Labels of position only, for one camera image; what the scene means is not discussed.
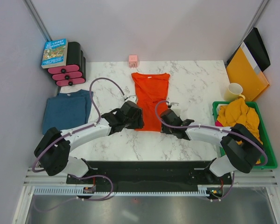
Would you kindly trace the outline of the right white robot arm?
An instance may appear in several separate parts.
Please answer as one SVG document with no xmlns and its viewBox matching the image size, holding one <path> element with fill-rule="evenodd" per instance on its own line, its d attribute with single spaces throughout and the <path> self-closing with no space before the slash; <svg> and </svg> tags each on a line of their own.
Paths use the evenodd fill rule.
<svg viewBox="0 0 280 224">
<path fill-rule="evenodd" d="M 159 117 L 161 131 L 178 139 L 196 140 L 221 147 L 225 155 L 213 159 L 204 172 L 208 183 L 214 184 L 232 171 L 250 173 L 263 156 L 267 161 L 262 143 L 242 124 L 233 127 L 208 126 L 194 120 L 182 120 L 173 110 L 167 109 Z"/>
</svg>

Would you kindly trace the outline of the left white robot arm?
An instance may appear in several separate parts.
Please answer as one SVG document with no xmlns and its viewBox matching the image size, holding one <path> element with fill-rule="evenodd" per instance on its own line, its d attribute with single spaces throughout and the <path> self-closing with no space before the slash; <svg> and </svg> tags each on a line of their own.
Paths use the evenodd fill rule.
<svg viewBox="0 0 280 224">
<path fill-rule="evenodd" d="M 142 109 L 128 100 L 121 108 L 103 114 L 98 122 L 61 131 L 50 128 L 34 154 L 47 175 L 67 173 L 82 183 L 89 183 L 93 179 L 93 172 L 86 161 L 70 156 L 70 152 L 92 140 L 119 133 L 123 129 L 142 129 L 143 126 Z"/>
</svg>

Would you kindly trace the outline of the orange t shirt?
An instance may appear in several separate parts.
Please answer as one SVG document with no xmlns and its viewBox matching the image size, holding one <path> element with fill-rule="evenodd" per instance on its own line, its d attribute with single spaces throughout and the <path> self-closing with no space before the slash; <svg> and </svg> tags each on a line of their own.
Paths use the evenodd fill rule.
<svg viewBox="0 0 280 224">
<path fill-rule="evenodd" d="M 135 93 L 138 98 L 137 105 L 142 108 L 144 127 L 142 131 L 160 132 L 161 122 L 156 115 L 167 110 L 166 103 L 159 103 L 166 100 L 170 75 L 163 74 L 131 74 L 135 84 Z"/>
</svg>

